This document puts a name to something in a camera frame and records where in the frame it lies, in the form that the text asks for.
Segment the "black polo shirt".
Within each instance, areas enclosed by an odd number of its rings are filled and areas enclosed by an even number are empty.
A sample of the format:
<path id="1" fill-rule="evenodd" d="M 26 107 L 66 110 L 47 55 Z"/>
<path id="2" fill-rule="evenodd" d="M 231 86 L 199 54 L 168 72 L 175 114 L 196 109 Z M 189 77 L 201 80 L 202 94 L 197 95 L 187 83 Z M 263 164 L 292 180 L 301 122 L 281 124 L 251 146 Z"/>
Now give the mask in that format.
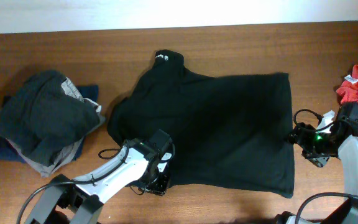
<path id="1" fill-rule="evenodd" d="M 172 185 L 204 184 L 273 192 L 295 186 L 291 88 L 287 73 L 209 77 L 182 54 L 159 50 L 132 94 L 113 109 L 108 134 L 118 143 L 165 131 L 175 155 Z"/>

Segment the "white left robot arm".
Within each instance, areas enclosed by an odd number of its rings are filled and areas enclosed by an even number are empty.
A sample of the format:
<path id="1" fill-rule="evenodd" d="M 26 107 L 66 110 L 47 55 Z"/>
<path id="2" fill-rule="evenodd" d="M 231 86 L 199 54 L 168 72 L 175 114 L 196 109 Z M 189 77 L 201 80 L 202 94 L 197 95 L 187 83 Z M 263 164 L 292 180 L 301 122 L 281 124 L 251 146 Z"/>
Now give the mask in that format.
<path id="1" fill-rule="evenodd" d="M 166 194 L 167 170 L 175 155 L 171 141 L 156 143 L 133 139 L 119 153 L 92 172 L 69 179 L 63 174 L 35 190 L 24 202 L 17 222 L 37 195 L 26 223 L 97 223 L 104 204 L 125 187 L 138 188 L 138 195 Z"/>

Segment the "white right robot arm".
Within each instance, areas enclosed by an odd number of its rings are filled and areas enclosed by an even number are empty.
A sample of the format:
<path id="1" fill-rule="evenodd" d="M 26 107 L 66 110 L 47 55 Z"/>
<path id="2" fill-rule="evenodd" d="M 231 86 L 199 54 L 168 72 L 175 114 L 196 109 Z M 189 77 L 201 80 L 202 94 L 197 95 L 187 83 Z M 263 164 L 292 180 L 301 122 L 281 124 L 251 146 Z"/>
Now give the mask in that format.
<path id="1" fill-rule="evenodd" d="M 344 192 L 312 195 L 301 204 L 296 214 L 278 214 L 273 219 L 274 223 L 310 223 L 309 220 L 301 218 L 301 213 L 308 203 L 321 197 L 344 197 L 345 201 L 325 219 L 318 220 L 318 223 L 358 223 L 358 124 L 351 124 L 349 127 L 351 134 L 338 149 L 344 171 Z"/>

